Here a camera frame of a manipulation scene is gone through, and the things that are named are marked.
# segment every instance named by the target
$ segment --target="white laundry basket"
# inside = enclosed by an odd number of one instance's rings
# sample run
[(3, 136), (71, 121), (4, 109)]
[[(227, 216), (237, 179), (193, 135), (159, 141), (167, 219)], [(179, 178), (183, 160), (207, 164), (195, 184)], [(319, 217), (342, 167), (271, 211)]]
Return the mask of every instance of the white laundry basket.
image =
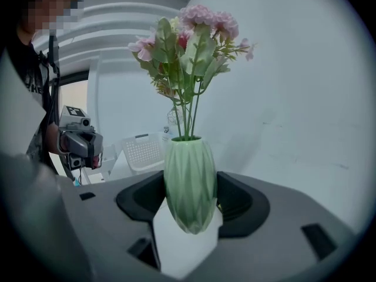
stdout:
[(131, 171), (139, 174), (161, 169), (171, 138), (171, 135), (159, 132), (123, 139), (122, 146)]

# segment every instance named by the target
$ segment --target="green leaf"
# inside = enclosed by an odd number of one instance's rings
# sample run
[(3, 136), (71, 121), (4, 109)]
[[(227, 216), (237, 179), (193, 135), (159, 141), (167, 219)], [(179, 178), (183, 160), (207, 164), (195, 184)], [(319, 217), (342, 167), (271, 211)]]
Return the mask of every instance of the green leaf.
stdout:
[(189, 88), (185, 89), (182, 96), (183, 96), (183, 99), (184, 99), (185, 102), (190, 102), (192, 97), (193, 97), (192, 88), (189, 87)]
[(232, 40), (230, 39), (229, 36), (228, 36), (227, 39), (224, 41), (224, 43), (225, 43), (226, 45), (231, 44), (231, 42), (232, 42)]
[(154, 78), (157, 75), (159, 75), (158, 70), (153, 66), (151, 62), (145, 62), (141, 59), (138, 58), (138, 53), (137, 52), (132, 52), (133, 56), (135, 59), (140, 63), (140, 67), (144, 70), (147, 70), (149, 72), (149, 75)]
[(155, 45), (152, 51), (154, 59), (161, 63), (173, 63), (175, 59), (176, 34), (172, 32), (170, 22), (162, 18), (158, 22)]
[(176, 80), (169, 79), (169, 81), (170, 81), (170, 84), (171, 84), (171, 89), (176, 90), (176, 89), (179, 88)]
[(187, 89), (190, 87), (190, 75), (185, 71), (183, 70), (183, 64), (182, 64), (182, 59), (181, 57), (178, 56), (178, 59), (179, 59), (179, 62), (180, 62), (180, 76), (182, 76), (183, 78), (181, 78), (181, 81), (182, 81), (182, 85), (181, 85), (181, 88), (182, 89)]
[(221, 65), (221, 67), (218, 68), (217, 72), (214, 74), (214, 76), (217, 76), (220, 73), (226, 73), (230, 72), (229, 64), (225, 63), (224, 65)]
[(158, 91), (157, 92), (158, 94), (161, 94), (162, 96), (164, 96), (164, 97), (167, 97), (167, 98), (169, 98), (169, 99), (171, 99), (173, 102), (175, 102), (175, 103), (180, 103), (180, 99), (178, 99), (178, 98), (174, 98), (174, 97), (172, 97), (172, 96), (170, 96), (170, 95), (167, 95), (167, 94), (165, 94), (165, 93), (163, 93), (163, 92), (161, 92), (161, 91)]
[(176, 44), (176, 54), (179, 56), (183, 56), (186, 52), (184, 51), (184, 48), (181, 47), (179, 44)]
[(176, 59), (171, 65), (169, 70), (169, 79), (170, 82), (180, 82), (183, 77), (180, 77), (180, 66), (179, 60)]
[(155, 81), (163, 80), (164, 78), (165, 78), (165, 76), (163, 76), (161, 74), (157, 74), (156, 76), (153, 77), (153, 79)]
[(213, 77), (217, 74), (218, 70), (221, 68), (221, 66), (226, 63), (227, 59), (222, 57), (219, 60), (213, 59), (213, 61), (210, 63), (209, 67), (207, 68), (205, 72), (204, 79), (202, 81), (203, 89), (206, 89), (207, 86), (212, 81)]
[(157, 70), (159, 70), (159, 65), (160, 65), (159, 61), (157, 61), (156, 59), (152, 59), (152, 64), (153, 64), (154, 68), (156, 68)]
[(188, 40), (186, 53), (181, 57), (184, 71), (190, 75), (204, 76), (214, 59), (215, 48), (216, 43), (210, 37), (210, 27), (197, 25), (194, 34)]

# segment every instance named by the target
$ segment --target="vase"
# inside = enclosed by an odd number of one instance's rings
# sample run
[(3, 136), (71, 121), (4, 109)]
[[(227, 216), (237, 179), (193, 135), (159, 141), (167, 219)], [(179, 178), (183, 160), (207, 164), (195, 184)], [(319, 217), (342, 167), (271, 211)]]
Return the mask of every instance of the vase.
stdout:
[(176, 223), (186, 233), (205, 231), (217, 203), (217, 173), (209, 144), (200, 137), (172, 139), (164, 168), (167, 204)]

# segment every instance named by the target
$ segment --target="artificial flower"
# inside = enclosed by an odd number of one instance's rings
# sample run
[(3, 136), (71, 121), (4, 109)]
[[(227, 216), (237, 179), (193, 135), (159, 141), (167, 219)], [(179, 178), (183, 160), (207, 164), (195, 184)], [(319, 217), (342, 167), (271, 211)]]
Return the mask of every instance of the artificial flower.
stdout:
[(158, 81), (158, 82), (156, 82), (156, 87), (157, 87), (157, 90), (158, 90), (158, 94), (161, 94), (161, 95), (163, 95), (165, 97), (172, 98), (172, 97), (175, 97), (176, 94), (177, 94), (177, 90), (176, 89), (172, 89), (172, 92), (171, 92), (171, 89), (166, 84), (166, 81)]
[(138, 52), (137, 57), (145, 62), (150, 62), (152, 54), (150, 48), (155, 44), (155, 33), (153, 32), (148, 38), (141, 38), (136, 36), (138, 41), (136, 43), (128, 44), (128, 48), (132, 52)]
[(179, 32), (178, 43), (184, 50), (187, 48), (189, 38), (193, 35), (193, 30), (183, 29)]
[(239, 26), (234, 17), (228, 12), (216, 12), (214, 14), (214, 28), (223, 39), (235, 39), (239, 35)]
[(241, 40), (240, 44), (238, 45), (239, 48), (247, 48), (249, 47), (249, 41), (247, 38)]
[(248, 53), (246, 55), (246, 60), (249, 61), (250, 59), (253, 59), (253, 49), (256, 47), (256, 44), (252, 44), (251, 47), (249, 47)]
[(182, 25), (187, 29), (193, 29), (198, 24), (213, 27), (214, 13), (203, 5), (193, 5), (180, 10), (179, 15)]
[(170, 20), (172, 31), (176, 32), (180, 28), (180, 19), (178, 16)]

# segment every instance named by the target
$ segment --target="flower stem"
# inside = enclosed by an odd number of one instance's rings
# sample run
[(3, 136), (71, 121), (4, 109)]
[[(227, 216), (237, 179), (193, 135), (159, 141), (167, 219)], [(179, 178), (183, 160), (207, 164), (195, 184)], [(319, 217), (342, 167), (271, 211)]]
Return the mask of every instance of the flower stem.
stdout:
[(195, 95), (195, 96), (199, 96), (199, 95), (203, 94), (203, 93), (206, 91), (207, 87), (209, 87), (209, 85), (210, 85), (210, 83), (208, 83), (207, 86), (206, 86), (206, 88), (203, 89), (201, 92), (194, 93), (193, 95)]
[(219, 33), (219, 31), (217, 30), (217, 31), (214, 33), (212, 39), (214, 39), (214, 38), (218, 35), (218, 33)]
[[(194, 70), (196, 69), (197, 58), (199, 57), (199, 50), (201, 48), (201, 42), (202, 42), (202, 36), (200, 36), (199, 44), (196, 49), (196, 54), (194, 56), (194, 60), (192, 64), (192, 73), (190, 75), (190, 80), (189, 80), (189, 86), (192, 87), (192, 93), (194, 93), (194, 84), (196, 83), (196, 80), (194, 78), (195, 77)], [(187, 127), (187, 132), (185, 134), (185, 141), (188, 141), (188, 138), (189, 138), (189, 123), (190, 123), (191, 116), (192, 116), (193, 98), (194, 98), (194, 95), (192, 95), (192, 98), (190, 100), (189, 114), (188, 114), (188, 127)]]
[(196, 98), (196, 107), (194, 109), (194, 116), (193, 116), (193, 122), (192, 122), (192, 133), (190, 135), (191, 139), (193, 138), (194, 123), (196, 122), (196, 114), (197, 114), (197, 106), (199, 105), (199, 98), (200, 98), (200, 92), (199, 92), (199, 94), (197, 95), (197, 98)]
[(171, 95), (172, 95), (172, 102), (174, 104), (175, 115), (176, 115), (176, 122), (177, 122), (177, 129), (179, 131), (179, 137), (182, 137), (182, 131), (180, 130), (180, 123), (179, 123), (179, 116), (177, 115), (177, 106), (176, 106), (174, 92), (172, 91), (172, 87), (171, 87), (170, 77), (169, 76), (167, 76), (167, 81), (169, 82), (170, 91), (171, 91)]
[(186, 123), (186, 107), (185, 107), (185, 101), (183, 99), (183, 95), (182, 95), (182, 89), (180, 88), (180, 75), (179, 75), (179, 71), (180, 71), (180, 64), (179, 64), (179, 68), (177, 70), (177, 94), (180, 98), (180, 101), (182, 102), (182, 111), (183, 111), (183, 122), (184, 122), (184, 133), (187, 129), (187, 123)]
[(242, 48), (238, 48), (238, 49), (233, 49), (230, 51), (230, 53), (232, 52), (247, 52), (246, 49), (250, 48), (250, 46), (246, 46), (246, 47), (242, 47)]

